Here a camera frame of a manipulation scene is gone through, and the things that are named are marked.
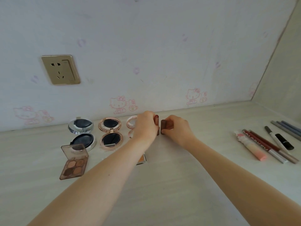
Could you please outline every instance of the pink cartoon cat drawing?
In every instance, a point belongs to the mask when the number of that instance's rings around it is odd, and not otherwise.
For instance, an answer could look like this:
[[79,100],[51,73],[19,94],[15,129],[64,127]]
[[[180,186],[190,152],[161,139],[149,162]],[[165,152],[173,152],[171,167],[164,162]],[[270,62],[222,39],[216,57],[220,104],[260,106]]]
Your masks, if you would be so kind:
[[115,110],[114,114],[120,114],[126,112],[124,108],[126,106],[126,99],[124,96],[118,96],[117,98],[110,98],[110,106]]
[[134,99],[129,100],[129,110],[133,112],[137,109],[138,109],[138,106],[136,106],[135,100]]
[[207,101],[207,91],[206,92],[202,92],[200,103],[204,103],[206,101]]
[[189,101],[186,103],[187,105],[193,105],[197,102],[197,98],[200,96],[200,88],[189,89],[186,95],[186,98]]
[[40,121],[37,119],[39,116],[31,106],[23,106],[22,108],[14,108],[13,111],[15,112],[15,116],[24,119],[25,125],[29,124],[38,124]]
[[40,115],[41,115],[43,121],[45,121],[45,122],[48,122],[48,123],[49,123],[49,122],[51,122],[51,121],[54,120],[54,118],[51,117],[51,116],[49,115],[49,113],[48,113],[46,110],[40,110],[39,113],[40,113]]
[[249,97],[253,97],[253,95],[255,94],[255,91],[257,89],[257,85],[258,85],[258,83],[252,83],[252,85],[250,86],[249,92],[248,92]]

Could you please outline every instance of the gray pencil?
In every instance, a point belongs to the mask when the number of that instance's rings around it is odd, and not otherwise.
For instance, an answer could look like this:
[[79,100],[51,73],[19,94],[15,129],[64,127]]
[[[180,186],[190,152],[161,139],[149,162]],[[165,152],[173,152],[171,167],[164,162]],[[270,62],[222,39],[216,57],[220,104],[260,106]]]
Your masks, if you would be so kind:
[[291,125],[290,123],[288,123],[288,122],[286,122],[286,121],[281,121],[281,123],[284,123],[284,124],[286,124],[287,126],[293,128],[293,129],[295,129],[295,130],[297,130],[298,132],[301,133],[301,129],[300,129],[300,128],[297,128],[296,126]]
[[295,133],[291,132],[290,130],[286,129],[285,127],[281,126],[280,124],[278,124],[275,121],[271,121],[271,123],[275,126],[277,126],[278,128],[282,129],[283,131],[285,131],[286,133],[290,134],[292,137],[295,137],[297,140],[301,141],[301,137],[296,135]]
[[286,129],[290,130],[291,132],[295,133],[296,135],[301,137],[301,132],[298,132],[297,130],[291,128],[290,126],[287,126],[286,124],[276,121],[278,124],[280,124],[281,126],[285,127]]

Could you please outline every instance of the person's right arm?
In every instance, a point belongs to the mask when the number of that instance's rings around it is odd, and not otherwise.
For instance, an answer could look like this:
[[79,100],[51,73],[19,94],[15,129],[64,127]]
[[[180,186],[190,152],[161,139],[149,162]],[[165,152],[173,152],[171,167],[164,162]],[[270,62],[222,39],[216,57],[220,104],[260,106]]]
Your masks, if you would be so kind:
[[297,203],[198,140],[188,121],[174,115],[166,120],[162,133],[202,164],[251,226],[301,225],[301,207]]

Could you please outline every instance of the person's left arm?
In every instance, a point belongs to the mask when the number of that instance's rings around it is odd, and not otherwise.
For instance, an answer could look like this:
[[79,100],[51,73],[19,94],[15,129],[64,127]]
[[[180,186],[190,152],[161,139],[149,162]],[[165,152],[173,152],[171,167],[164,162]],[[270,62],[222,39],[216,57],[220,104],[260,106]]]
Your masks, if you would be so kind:
[[131,171],[154,141],[154,113],[139,114],[134,136],[56,197],[28,226],[102,225]]

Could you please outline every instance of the hand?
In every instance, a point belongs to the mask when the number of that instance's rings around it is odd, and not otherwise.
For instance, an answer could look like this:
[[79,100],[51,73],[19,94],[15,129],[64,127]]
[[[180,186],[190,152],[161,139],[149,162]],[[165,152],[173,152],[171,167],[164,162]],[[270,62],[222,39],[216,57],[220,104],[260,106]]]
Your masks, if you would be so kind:
[[170,115],[165,120],[167,120],[166,129],[162,129],[162,133],[170,137],[181,147],[185,148],[188,141],[196,138],[191,131],[187,120],[175,115]]
[[154,116],[152,111],[138,114],[133,139],[150,141],[150,144],[155,140],[159,126],[155,125]]

